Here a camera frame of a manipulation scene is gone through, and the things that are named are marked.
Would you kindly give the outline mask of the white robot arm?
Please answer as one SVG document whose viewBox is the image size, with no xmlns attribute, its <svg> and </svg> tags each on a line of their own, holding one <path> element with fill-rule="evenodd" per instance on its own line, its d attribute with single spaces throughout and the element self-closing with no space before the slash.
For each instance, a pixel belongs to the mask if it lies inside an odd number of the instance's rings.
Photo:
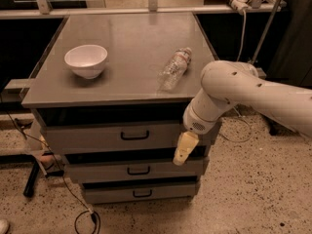
<svg viewBox="0 0 312 234">
<path fill-rule="evenodd" d="M 183 114 L 186 129 L 177 142 L 174 163 L 184 164 L 222 114 L 237 104 L 248 106 L 280 125 L 312 137 L 312 91 L 263 80 L 249 63 L 216 60 L 202 70 L 201 89 Z"/>
</svg>

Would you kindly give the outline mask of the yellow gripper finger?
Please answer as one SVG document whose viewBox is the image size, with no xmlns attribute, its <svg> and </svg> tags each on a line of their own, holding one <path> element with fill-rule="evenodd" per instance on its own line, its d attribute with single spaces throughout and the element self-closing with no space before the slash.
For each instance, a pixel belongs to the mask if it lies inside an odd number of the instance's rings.
<svg viewBox="0 0 312 234">
<path fill-rule="evenodd" d="M 181 133 L 175 149 L 173 163 L 177 166 L 183 165 L 198 143 L 199 138 L 196 134 L 189 131 Z"/>
</svg>

